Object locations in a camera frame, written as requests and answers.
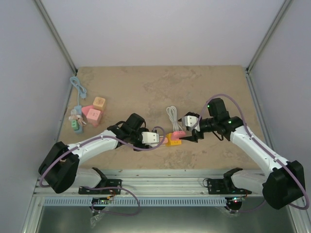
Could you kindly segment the yellow cube socket adapter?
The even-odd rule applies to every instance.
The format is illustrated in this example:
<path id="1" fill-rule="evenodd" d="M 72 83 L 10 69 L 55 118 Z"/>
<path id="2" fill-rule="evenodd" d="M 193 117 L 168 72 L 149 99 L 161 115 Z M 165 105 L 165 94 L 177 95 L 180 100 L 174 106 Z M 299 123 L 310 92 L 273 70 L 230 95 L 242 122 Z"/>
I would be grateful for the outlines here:
<path id="1" fill-rule="evenodd" d="M 172 133 L 169 133 L 166 135 L 166 138 L 167 138 L 167 142 L 165 143 L 165 146 L 166 147 L 171 147 L 171 146 L 179 146 L 182 144 L 182 141 L 177 139 L 177 140 L 173 140 L 172 139 Z"/>

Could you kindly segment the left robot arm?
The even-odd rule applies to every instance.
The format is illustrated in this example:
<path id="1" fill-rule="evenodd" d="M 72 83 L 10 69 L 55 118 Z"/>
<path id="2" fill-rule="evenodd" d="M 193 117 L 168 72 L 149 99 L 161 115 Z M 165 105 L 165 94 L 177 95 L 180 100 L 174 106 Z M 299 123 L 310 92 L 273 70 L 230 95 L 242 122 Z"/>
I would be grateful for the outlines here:
<path id="1" fill-rule="evenodd" d="M 148 130 L 145 119 L 133 113 L 126 121 L 119 121 L 87 140 L 68 145 L 57 142 L 38 169 L 39 186 L 50 187 L 57 194 L 71 187 L 87 188 L 100 194 L 106 190 L 107 177 L 96 167 L 83 169 L 81 165 L 122 145 L 134 151 L 154 150 L 165 141 L 165 137 L 158 134 L 158 128 Z"/>

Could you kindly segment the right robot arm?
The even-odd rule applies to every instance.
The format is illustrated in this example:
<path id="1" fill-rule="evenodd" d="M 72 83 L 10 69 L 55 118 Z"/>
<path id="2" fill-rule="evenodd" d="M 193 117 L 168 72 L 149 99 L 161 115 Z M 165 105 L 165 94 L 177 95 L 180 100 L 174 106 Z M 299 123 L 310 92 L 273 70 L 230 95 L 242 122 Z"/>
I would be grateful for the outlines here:
<path id="1" fill-rule="evenodd" d="M 179 121 L 190 136 L 184 140 L 198 142 L 205 133 L 214 134 L 220 141 L 226 139 L 242 149 L 261 169 L 262 173 L 249 173 L 242 168 L 234 168 L 222 179 L 208 178 L 206 187 L 211 195 L 261 194 L 274 209 L 290 205 L 307 210 L 310 199 L 305 189 L 304 168 L 298 161 L 288 161 L 264 144 L 246 125 L 243 115 L 230 116 L 221 95 L 206 102 L 209 117 L 188 112 Z"/>

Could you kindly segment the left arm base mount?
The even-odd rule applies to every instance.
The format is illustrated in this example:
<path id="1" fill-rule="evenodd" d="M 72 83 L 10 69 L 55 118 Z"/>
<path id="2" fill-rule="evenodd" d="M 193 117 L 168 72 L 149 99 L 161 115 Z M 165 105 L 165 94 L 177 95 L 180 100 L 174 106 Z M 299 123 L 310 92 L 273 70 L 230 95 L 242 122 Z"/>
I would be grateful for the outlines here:
<path id="1" fill-rule="evenodd" d="M 116 187 L 121 187 L 121 179 L 107 179 L 100 181 L 98 185 L 95 186 L 95 190 L 88 189 L 85 187 L 80 187 L 78 194 L 79 195 L 119 195 L 120 190 Z"/>

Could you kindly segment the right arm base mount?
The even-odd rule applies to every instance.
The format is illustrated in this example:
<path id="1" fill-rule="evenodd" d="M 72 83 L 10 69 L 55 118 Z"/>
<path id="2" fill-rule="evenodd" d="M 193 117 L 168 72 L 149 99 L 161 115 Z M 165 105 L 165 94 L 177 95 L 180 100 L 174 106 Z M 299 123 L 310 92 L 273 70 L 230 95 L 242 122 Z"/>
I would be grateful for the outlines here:
<path id="1" fill-rule="evenodd" d="M 245 189 L 226 185 L 223 179 L 208 178 L 205 185 L 210 195 L 246 195 L 248 193 Z"/>

